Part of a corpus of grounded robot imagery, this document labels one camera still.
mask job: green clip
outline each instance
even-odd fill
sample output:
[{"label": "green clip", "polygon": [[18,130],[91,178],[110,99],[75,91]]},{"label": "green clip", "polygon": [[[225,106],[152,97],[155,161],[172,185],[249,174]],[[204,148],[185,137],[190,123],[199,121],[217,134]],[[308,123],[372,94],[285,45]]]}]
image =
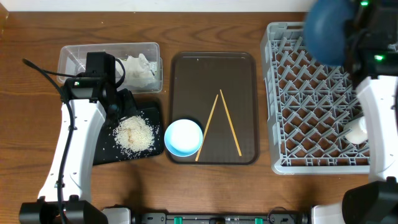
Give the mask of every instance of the green clip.
[{"label": "green clip", "polygon": [[263,223],[262,218],[255,218],[254,219],[254,224],[262,224],[262,223]]},{"label": "green clip", "polygon": [[182,217],[174,217],[174,224],[182,224]]}]

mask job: chopstick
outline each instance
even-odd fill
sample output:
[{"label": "chopstick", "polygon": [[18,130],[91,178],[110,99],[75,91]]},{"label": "chopstick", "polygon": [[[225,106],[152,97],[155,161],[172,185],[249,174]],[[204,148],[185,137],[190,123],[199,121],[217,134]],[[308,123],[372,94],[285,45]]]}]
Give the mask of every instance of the chopstick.
[{"label": "chopstick", "polygon": [[197,154],[197,158],[195,159],[195,162],[198,162],[201,148],[203,147],[203,143],[205,143],[205,138],[206,138],[206,134],[207,134],[207,129],[209,128],[209,124],[210,124],[210,121],[211,121],[211,117],[213,116],[214,108],[216,107],[216,104],[217,104],[217,99],[218,99],[218,94],[217,94],[217,96],[216,96],[216,100],[215,100],[214,103],[213,103],[213,108],[211,109],[209,119],[207,120],[207,124],[206,124],[206,128],[205,128],[205,134],[203,135],[203,141],[201,142],[201,146],[200,146],[200,148],[199,148],[199,151],[198,151],[198,154]]},{"label": "chopstick", "polygon": [[222,97],[222,99],[223,99],[223,103],[224,103],[224,108],[225,108],[226,116],[228,117],[229,126],[231,127],[232,135],[234,136],[236,148],[238,149],[239,156],[242,156],[241,148],[239,147],[238,140],[236,139],[234,126],[232,125],[231,117],[229,116],[228,108],[226,107],[224,95],[223,95],[223,92],[222,92],[221,90],[220,90],[220,93],[221,93],[221,97]]}]

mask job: baking tray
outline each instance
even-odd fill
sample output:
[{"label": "baking tray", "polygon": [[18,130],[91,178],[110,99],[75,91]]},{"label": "baking tray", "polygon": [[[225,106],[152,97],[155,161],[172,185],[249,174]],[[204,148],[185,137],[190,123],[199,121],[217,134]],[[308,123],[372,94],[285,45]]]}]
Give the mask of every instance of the baking tray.
[{"label": "baking tray", "polygon": [[[198,162],[196,154],[177,157],[178,164],[248,165],[259,156],[256,63],[242,52],[182,52],[172,62],[170,124],[190,119],[204,132],[216,95],[218,101]],[[236,137],[239,157],[220,95],[222,89]]]},{"label": "baking tray", "polygon": [[154,144],[149,148],[140,152],[133,152],[130,155],[121,152],[121,146],[118,146],[114,140],[113,130],[103,128],[99,132],[97,145],[95,149],[93,165],[107,164],[111,162],[119,162],[130,159],[140,159],[150,156],[157,156],[164,150],[163,145],[163,129],[160,120],[161,114],[157,103],[145,102],[137,105],[139,115],[146,121],[146,124],[153,127]]}]

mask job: plastic bin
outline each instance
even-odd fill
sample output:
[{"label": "plastic bin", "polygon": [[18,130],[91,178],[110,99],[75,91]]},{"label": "plastic bin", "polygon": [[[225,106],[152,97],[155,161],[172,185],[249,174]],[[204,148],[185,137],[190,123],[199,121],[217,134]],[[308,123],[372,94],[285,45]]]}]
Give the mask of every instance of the plastic bin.
[{"label": "plastic bin", "polygon": [[[157,71],[153,78],[125,79],[123,85],[118,90],[127,88],[132,93],[158,93],[163,88],[163,64],[160,58],[159,45],[156,43],[126,43],[126,44],[90,44],[90,45],[71,45],[61,49],[58,61],[58,73],[77,75],[86,69],[86,56],[88,52],[106,52],[116,58],[127,59],[128,56],[138,57],[144,54],[150,62],[157,62]],[[122,74],[116,71],[116,81]],[[65,77],[58,77],[58,82],[64,83]],[[148,83],[146,85],[126,85],[129,81]]]},{"label": "plastic bin", "polygon": [[261,41],[271,167],[276,174],[368,174],[369,145],[345,139],[362,110],[349,74],[307,52],[302,22],[273,22]]}]

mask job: clear plastic container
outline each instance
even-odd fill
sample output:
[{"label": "clear plastic container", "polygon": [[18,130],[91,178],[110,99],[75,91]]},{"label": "clear plastic container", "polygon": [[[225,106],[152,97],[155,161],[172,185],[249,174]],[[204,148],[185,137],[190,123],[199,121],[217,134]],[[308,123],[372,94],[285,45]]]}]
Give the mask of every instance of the clear plastic container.
[{"label": "clear plastic container", "polygon": [[[149,62],[157,62],[157,70],[153,78],[133,78],[124,80],[118,90],[127,88],[132,93],[158,93],[163,88],[163,63],[160,58],[159,45],[156,43],[130,43],[130,44],[90,44],[71,45],[61,49],[58,61],[58,73],[77,75],[86,70],[86,56],[88,52],[106,52],[116,58],[127,59],[128,56],[138,57],[144,54]],[[122,74],[116,71],[116,81]],[[65,77],[58,77],[58,82],[65,83]]]}]

